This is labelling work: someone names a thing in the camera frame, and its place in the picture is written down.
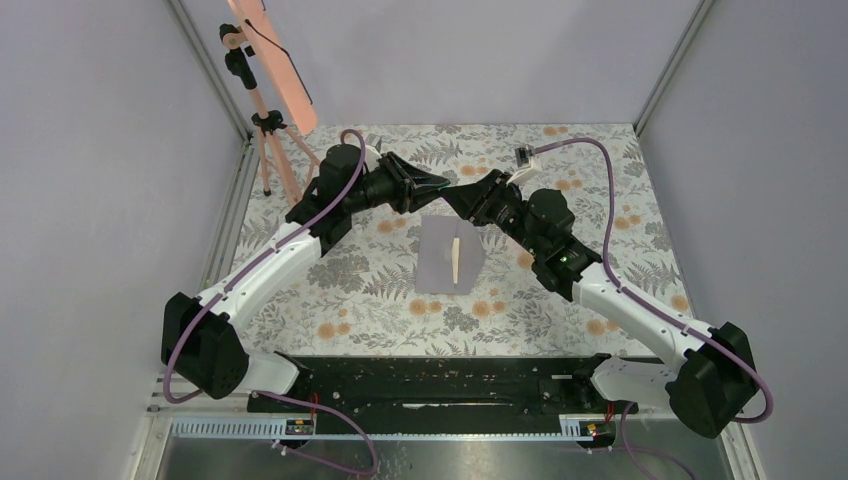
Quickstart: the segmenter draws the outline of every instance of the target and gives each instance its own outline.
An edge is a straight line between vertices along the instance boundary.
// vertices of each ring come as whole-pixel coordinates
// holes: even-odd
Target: black mounting base
[[[608,402],[580,375],[594,370],[593,358],[293,357],[303,370],[288,395],[318,394],[369,434],[561,433],[560,414],[606,413]],[[308,411],[261,395],[247,410]],[[319,415],[317,433],[351,433]]]
[[[288,125],[286,125],[283,121],[283,114],[280,113],[279,110],[269,111],[268,116],[265,118],[261,118],[258,113],[254,113],[250,117],[250,121],[252,121],[257,127],[261,128],[265,133],[284,130],[288,127]]]

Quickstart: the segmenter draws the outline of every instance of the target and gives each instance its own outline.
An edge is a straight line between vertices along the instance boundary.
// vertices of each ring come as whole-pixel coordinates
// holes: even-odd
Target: metal frame
[[[171,10],[174,20],[183,32],[183,36],[185,36],[186,42],[191,48],[192,54],[200,65],[201,70],[206,74],[209,84],[212,86],[212,89],[218,96],[218,100],[221,102],[221,106],[224,107],[227,117],[230,119],[230,123],[233,124],[233,128],[236,129],[242,140],[248,140],[250,136],[249,132],[253,130],[253,126],[249,125],[241,112],[239,112],[235,99],[233,99],[230,90],[215,68],[215,63],[212,60],[212,56],[209,55],[209,51],[203,46],[203,41],[200,38],[197,27],[195,27],[194,21],[191,19],[191,15],[189,15],[182,0],[165,0],[165,4]]]
[[[717,0],[701,0],[698,7],[695,8],[695,13],[692,14],[692,18],[689,19],[689,24],[686,25],[683,35],[680,37],[680,40],[671,52],[671,57],[668,59],[668,62],[665,64],[665,67],[660,74],[660,78],[657,80],[656,85],[654,85],[654,89],[651,90],[651,94],[648,95],[648,100],[645,102],[645,106],[642,107],[639,117],[633,124],[633,130],[636,131],[637,137],[640,137],[642,132],[645,130],[648,121],[651,119],[651,115],[657,107],[657,103],[659,103],[665,93],[665,90],[671,79],[674,77],[675,72],[677,72],[677,68],[680,66],[680,61],[686,55],[686,52],[692,45],[692,40],[694,40],[695,36],[698,35],[698,31],[700,31],[701,26],[704,24],[704,20],[706,20],[707,15],[709,15],[710,10],[716,2]]]
[[[259,153],[254,142],[247,140],[233,179],[227,188],[224,208],[215,228],[215,237],[203,269],[199,291],[214,285],[230,271],[258,167]]]

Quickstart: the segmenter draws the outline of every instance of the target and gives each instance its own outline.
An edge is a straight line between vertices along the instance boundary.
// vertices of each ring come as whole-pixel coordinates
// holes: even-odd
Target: table surface
[[[323,158],[344,128],[321,126],[306,142]],[[642,153],[628,124],[356,126],[425,170],[463,184],[492,168],[514,170],[514,149],[592,137],[612,155],[616,182],[611,258],[615,269],[648,293],[687,311],[683,282]],[[282,137],[301,184],[308,158]],[[522,187],[558,188],[577,220],[573,232],[601,251],[607,221],[606,168],[592,145],[537,157],[543,175]],[[233,266],[261,247],[284,221],[288,203],[272,173],[270,197],[254,181]],[[434,202],[414,214],[381,206],[354,217],[354,229],[299,281],[273,296],[253,318],[245,342],[292,355],[586,356],[650,355],[613,321],[542,288],[532,257],[494,227],[481,228],[486,264],[470,295],[415,292],[422,215],[452,215]]]

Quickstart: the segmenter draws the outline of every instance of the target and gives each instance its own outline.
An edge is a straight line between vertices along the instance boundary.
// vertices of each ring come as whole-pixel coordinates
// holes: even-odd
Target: purple cable
[[[627,451],[627,455],[630,456],[630,460],[633,461],[633,464],[636,465],[636,468],[638,468],[640,472],[644,473],[645,476],[650,478],[651,480],[657,480],[657,477],[655,477],[651,473],[651,471],[648,470],[644,465],[642,465],[642,462],[640,462],[639,459],[636,458],[636,454],[634,453],[635,450],[633,450],[633,447],[630,446],[630,442],[627,440],[627,414],[630,413],[630,409],[633,408],[633,405],[633,402],[628,403],[627,406],[624,407],[624,411],[621,412],[621,420],[618,422],[621,425],[621,428],[619,429],[621,430],[621,441],[622,443],[624,443],[624,450]],[[686,473],[688,473],[690,477],[695,478],[695,475],[692,473],[692,470],[690,470],[689,467],[684,466],[683,464],[678,465],[683,467],[683,469],[686,470]]]
[[[309,453],[306,453],[306,452],[301,452],[300,450],[297,450],[297,449],[287,449],[287,450],[285,450],[286,452],[291,452],[291,453],[293,453],[293,454],[295,454],[299,457],[308,458],[309,460],[314,460],[318,463],[323,463],[324,465],[327,465],[328,467],[333,467],[337,470],[341,470],[341,471],[343,471],[345,473],[349,473],[351,475],[363,475],[363,476],[367,477],[367,476],[371,476],[371,475],[374,475],[375,473],[377,473],[377,469],[380,468],[380,460],[377,457],[377,450],[374,448],[374,442],[370,438],[368,438],[368,435],[365,433],[364,430],[362,430],[362,427],[357,425],[356,422],[354,422],[353,420],[350,419],[350,417],[348,417],[344,413],[336,410],[335,408],[327,407],[327,406],[321,405],[319,403],[304,402],[302,400],[296,400],[294,398],[290,398],[290,397],[287,397],[285,395],[277,395],[276,393],[272,393],[272,392],[257,392],[257,393],[259,393],[260,395],[265,395],[266,397],[273,398],[274,400],[279,400],[281,402],[291,403],[292,405],[297,405],[299,407],[315,408],[315,409],[318,409],[318,410],[323,410],[327,413],[331,413],[331,414],[339,417],[340,419],[344,420],[345,423],[347,423],[348,425],[353,427],[354,430],[356,430],[356,433],[358,433],[359,436],[362,437],[365,440],[365,444],[368,445],[368,450],[371,452],[371,468],[368,469],[368,470],[355,470],[353,468],[346,467],[344,465],[333,462],[331,460],[327,460],[326,458],[321,458],[321,457],[317,457],[315,455],[312,455],[312,454],[309,454]]]
[[[636,294],[635,292],[633,292],[632,290],[630,290],[626,286],[623,286],[621,284],[621,281],[618,279],[618,277],[615,275],[615,272],[612,269],[612,265],[610,264],[610,259],[609,259],[609,243],[610,243],[610,237],[612,236],[613,220],[615,218],[615,185],[613,183],[612,160],[610,160],[610,155],[609,155],[609,152],[607,151],[606,147],[604,147],[604,145],[601,142],[595,140],[594,138],[587,138],[587,137],[572,138],[572,139],[569,139],[569,140],[563,140],[563,141],[560,141],[560,142],[551,143],[549,145],[545,145],[545,146],[542,146],[542,147],[539,147],[539,148],[534,148],[533,154],[537,155],[539,153],[544,153],[544,152],[553,150],[555,148],[564,147],[566,145],[571,145],[571,144],[574,144],[574,143],[589,143],[589,144],[592,144],[592,145],[598,147],[601,150],[601,153],[604,154],[604,161],[607,164],[607,179],[609,180],[610,205],[609,205],[609,219],[607,220],[607,229],[606,229],[606,232],[604,233],[604,251],[603,251],[604,271],[606,272],[607,277],[609,277],[609,280],[612,282],[613,285],[616,286],[616,288],[621,290],[625,295],[630,297],[634,302],[638,303],[640,306],[642,306],[643,308],[645,308],[649,312],[653,313],[654,315],[658,316],[659,318],[665,320],[667,323],[673,325],[675,328],[677,328],[679,330],[683,330],[684,328],[686,328],[685,323],[683,323],[680,320],[677,320],[676,318],[666,314],[662,310],[651,305],[649,302],[647,302],[645,299],[640,297],[638,294]],[[774,411],[774,397],[772,396],[771,390],[769,390],[768,385],[766,385],[765,380],[763,380],[763,378],[756,372],[756,370],[751,368],[751,366],[748,365],[747,363],[745,363],[744,360],[742,360],[736,354],[734,354],[733,352],[731,352],[730,350],[728,350],[727,348],[725,348],[724,346],[722,346],[721,344],[719,344],[718,342],[713,340],[711,337],[709,337],[709,336],[707,336],[707,335],[705,335],[705,334],[703,334],[703,333],[701,333],[697,330],[694,330],[694,329],[689,329],[688,334],[692,335],[693,337],[697,338],[698,340],[701,340],[702,342],[706,343],[707,345],[709,345],[709,346],[713,347],[714,349],[718,350],[719,352],[721,352],[722,355],[724,355],[725,357],[730,359],[730,361],[735,363],[740,369],[742,369],[743,372],[748,374],[748,376],[750,376],[754,380],[754,382],[757,384],[757,386],[760,387],[760,390],[763,391],[763,396],[765,397],[766,406],[765,406],[765,409],[763,409],[763,412],[761,414],[757,415],[756,417],[751,417],[751,418],[736,417],[733,420],[735,422],[738,422],[738,423],[760,423],[760,422],[765,421],[768,417],[770,417],[772,412]]]
[[[365,150],[365,139],[362,137],[362,134],[360,134],[359,132],[357,132],[356,130],[353,130],[353,129],[347,129],[347,130],[345,130],[341,133],[341,142],[342,143],[344,143],[344,137],[348,133],[352,133],[359,140],[360,154],[359,154],[359,162],[356,164],[356,169],[354,170],[353,175],[351,175],[350,180],[348,180],[347,184],[342,189],[342,191],[339,192],[339,194],[336,196],[336,198],[334,198],[333,201],[329,203],[329,205],[327,205],[326,207],[324,207],[323,210],[318,212],[317,215],[310,218],[306,223],[304,223],[302,226],[298,227],[294,232],[286,235],[285,238],[283,238],[282,240],[280,240],[279,242],[274,244],[274,248],[269,248],[268,250],[262,252],[261,255],[259,255],[255,259],[253,259],[253,261],[251,261],[244,268],[242,268],[242,270],[239,273],[237,273],[235,276],[233,276],[233,278],[230,280],[230,282],[224,287],[224,293],[231,292],[233,290],[233,288],[235,288],[235,286],[240,281],[242,281],[244,279],[244,277],[247,276],[248,273],[250,273],[254,268],[256,268],[257,265],[262,263],[262,260],[268,258],[268,256],[273,254],[277,249],[279,249],[283,245],[289,243],[294,238],[297,238],[298,235],[307,231],[312,225],[315,225],[315,223],[317,221],[324,218],[324,216],[326,216],[328,213],[330,213],[330,211],[332,209],[334,209],[336,207],[336,205],[338,205],[339,202],[342,201],[342,199],[344,199],[344,197],[347,195],[347,193],[350,191],[350,189],[353,188],[353,185],[359,179],[359,174],[362,173],[362,169],[365,166],[365,151],[366,150]],[[171,357],[168,359],[168,368],[165,370],[165,378],[162,381],[162,393],[165,397],[165,400],[167,400],[168,402],[176,403],[176,404],[184,403],[184,402],[187,402],[187,401],[191,400],[192,398],[200,395],[201,390],[197,389],[197,390],[195,390],[195,391],[193,391],[193,392],[191,392],[187,395],[184,395],[182,397],[179,397],[179,398],[173,396],[173,394],[171,393],[171,377],[174,374],[174,367],[177,364],[177,358],[179,358],[180,353],[182,353],[183,347],[185,346],[186,341],[188,340],[188,337],[191,335],[191,332],[194,331],[195,327],[197,327],[197,324],[200,323],[200,320],[203,318],[203,316],[206,315],[206,313],[209,312],[209,310],[211,310],[212,307],[214,307],[222,298],[224,298],[224,295],[222,295],[220,293],[215,294],[215,296],[212,297],[209,300],[209,302],[207,302],[206,305],[204,305],[203,308],[200,309],[199,312],[197,312],[197,315],[195,315],[194,318],[191,320],[191,322],[189,322],[188,326],[183,331],[183,334],[180,336],[179,340],[177,340],[177,344],[174,346],[174,351],[171,352]],[[353,469],[348,468],[344,465],[339,465],[337,463],[331,462],[329,460],[326,460],[326,459],[323,459],[323,458],[320,458],[320,457],[310,455],[308,453],[298,452],[297,450],[291,450],[293,453],[300,455],[302,457],[305,457],[305,458],[309,458],[311,460],[315,460],[316,462],[323,463],[324,465],[328,465],[330,467],[337,468],[337,469],[342,470],[344,472],[351,473],[353,475],[373,475],[374,473],[377,472],[377,468],[379,467],[379,461],[377,459],[377,452],[374,450],[374,443],[371,441],[370,438],[368,438],[368,436],[359,427],[359,425],[354,423],[353,420],[351,420],[350,418],[345,416],[342,412],[339,412],[338,410],[335,410],[335,409],[330,408],[330,407],[325,407],[323,405],[319,405],[319,404],[315,404],[315,403],[309,403],[309,402],[301,402],[300,400],[295,400],[293,398],[285,397],[285,396],[282,396],[282,395],[276,395],[276,394],[271,393],[271,392],[259,392],[259,393],[266,395],[268,397],[274,398],[276,400],[281,400],[281,401],[284,401],[284,402],[292,403],[294,405],[324,410],[326,412],[332,413],[333,415],[336,415],[337,417],[341,418],[342,420],[347,422],[350,426],[352,426],[354,428],[354,430],[356,430],[356,432],[359,433],[365,439],[365,442],[368,444],[368,449],[371,451],[371,457],[373,459],[373,466],[371,467],[371,470],[369,470],[368,472],[365,472],[365,471],[353,470]]]

